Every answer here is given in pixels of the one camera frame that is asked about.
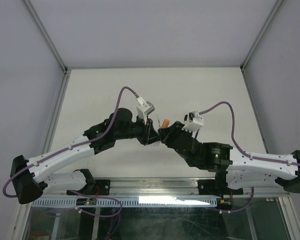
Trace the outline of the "orange pen cap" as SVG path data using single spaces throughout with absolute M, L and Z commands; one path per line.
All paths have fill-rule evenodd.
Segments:
M 169 119 L 164 119 L 163 122 L 162 122 L 161 127 L 163 129 L 165 129 L 165 128 L 167 128 L 169 126 L 169 124 L 170 124 L 170 120 Z

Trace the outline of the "blue pen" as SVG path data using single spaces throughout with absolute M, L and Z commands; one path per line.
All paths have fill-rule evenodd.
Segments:
M 198 135 L 199 135 L 199 130 L 198 130 L 198 131 L 196 131 L 196 133 L 195 133 L 195 135 L 194 135 L 194 140 L 196 140 L 196 139 L 197 139 Z

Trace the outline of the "orange tip clear marker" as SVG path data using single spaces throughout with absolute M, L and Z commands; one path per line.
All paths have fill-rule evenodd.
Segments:
M 161 142 L 158 141 L 158 142 L 155 142 L 153 145 L 154 146 L 159 146 L 160 144 L 161 144 Z

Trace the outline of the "white pen clear cap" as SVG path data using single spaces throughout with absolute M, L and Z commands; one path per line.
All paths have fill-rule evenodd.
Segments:
M 158 127 L 161 128 L 161 120 L 158 114 L 157 114 L 157 122 L 158 122 Z

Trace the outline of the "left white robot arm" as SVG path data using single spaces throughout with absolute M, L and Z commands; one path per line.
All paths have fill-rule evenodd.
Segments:
M 10 178 L 15 198 L 22 205 L 39 199 L 45 193 L 78 191 L 90 194 L 95 180 L 88 169 L 58 173 L 62 168 L 115 146 L 118 140 L 137 139 L 141 145 L 158 142 L 159 136 L 149 114 L 153 107 L 137 109 L 136 120 L 127 108 L 118 108 L 103 122 L 91 126 L 66 146 L 26 159 L 23 155 L 12 161 Z

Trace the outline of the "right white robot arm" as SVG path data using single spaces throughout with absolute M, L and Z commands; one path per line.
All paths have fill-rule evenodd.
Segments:
M 274 185 L 300 194 L 300 150 L 287 155 L 246 152 L 229 144 L 199 142 L 183 127 L 177 121 L 160 128 L 161 143 L 175 150 L 189 167 L 215 173 L 216 192 Z

